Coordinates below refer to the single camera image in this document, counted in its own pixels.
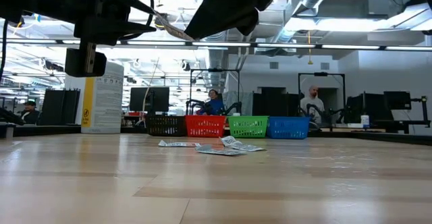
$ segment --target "blue shirt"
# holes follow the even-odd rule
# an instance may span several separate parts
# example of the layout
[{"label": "blue shirt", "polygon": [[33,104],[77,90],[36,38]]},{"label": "blue shirt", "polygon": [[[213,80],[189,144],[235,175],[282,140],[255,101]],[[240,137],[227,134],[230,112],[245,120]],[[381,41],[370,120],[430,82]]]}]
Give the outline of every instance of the blue shirt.
[{"label": "blue shirt", "polygon": [[[225,109],[225,106],[223,105],[223,101],[219,100],[219,99],[211,99],[208,104],[210,104],[211,106],[211,111],[210,114],[211,115],[218,115],[219,112],[221,111],[221,109]],[[205,110],[202,109],[199,114],[202,115],[203,113],[205,113]]]}]

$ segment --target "blue basket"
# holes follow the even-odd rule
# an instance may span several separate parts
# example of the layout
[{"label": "blue basket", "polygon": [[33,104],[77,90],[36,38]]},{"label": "blue basket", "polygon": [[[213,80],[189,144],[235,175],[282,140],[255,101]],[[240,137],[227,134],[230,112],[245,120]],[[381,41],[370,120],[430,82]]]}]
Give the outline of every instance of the blue basket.
[{"label": "blue basket", "polygon": [[310,120],[308,117],[270,117],[267,133],[273,139],[305,139]]}]

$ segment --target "red basket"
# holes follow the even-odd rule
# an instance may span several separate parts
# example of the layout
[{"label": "red basket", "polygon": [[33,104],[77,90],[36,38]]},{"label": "red basket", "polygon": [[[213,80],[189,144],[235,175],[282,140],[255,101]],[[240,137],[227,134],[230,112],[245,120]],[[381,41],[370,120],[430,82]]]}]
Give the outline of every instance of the red basket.
[{"label": "red basket", "polygon": [[189,137],[222,137],[225,116],[187,115],[186,127]]}]

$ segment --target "black cloth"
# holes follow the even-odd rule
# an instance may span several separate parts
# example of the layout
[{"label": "black cloth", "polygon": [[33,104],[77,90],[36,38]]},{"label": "black cloth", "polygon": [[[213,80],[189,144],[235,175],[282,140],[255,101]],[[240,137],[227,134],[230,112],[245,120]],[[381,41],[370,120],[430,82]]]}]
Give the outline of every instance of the black cloth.
[{"label": "black cloth", "polygon": [[[22,111],[21,112],[21,118],[23,115],[25,115],[27,113],[27,111]],[[41,114],[41,112],[37,111],[37,110],[33,110],[31,111],[29,114],[27,114],[24,117],[24,121],[28,124],[35,124],[37,123],[37,121],[39,120],[39,115]]]}]

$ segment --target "man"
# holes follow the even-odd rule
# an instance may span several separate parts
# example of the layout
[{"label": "man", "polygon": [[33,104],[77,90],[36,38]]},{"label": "man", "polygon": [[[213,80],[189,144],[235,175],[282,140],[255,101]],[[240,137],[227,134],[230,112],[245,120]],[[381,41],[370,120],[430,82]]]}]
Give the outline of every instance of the man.
[{"label": "man", "polygon": [[27,101],[24,103],[25,110],[21,112],[21,118],[26,122],[26,124],[36,124],[39,120],[40,112],[35,110],[36,103],[33,101]]},{"label": "man", "polygon": [[[300,101],[300,107],[308,112],[307,109],[307,105],[311,104],[311,105],[315,105],[317,106],[317,108],[321,111],[324,112],[324,103],[321,99],[318,98],[318,87],[317,86],[311,86],[309,88],[309,95],[305,96],[301,101]],[[321,116],[319,115],[319,113],[317,112],[316,109],[314,109],[313,107],[311,107],[309,109],[309,115],[310,118],[315,122],[315,123],[321,123]]]},{"label": "man", "polygon": [[[210,101],[206,103],[206,105],[209,105],[211,107],[210,115],[218,115],[221,109],[225,109],[225,106],[223,105],[223,101],[218,99],[217,96],[219,93],[215,89],[211,89],[209,91],[209,98]],[[201,109],[198,111],[199,115],[208,115],[206,112],[206,109]]]}]

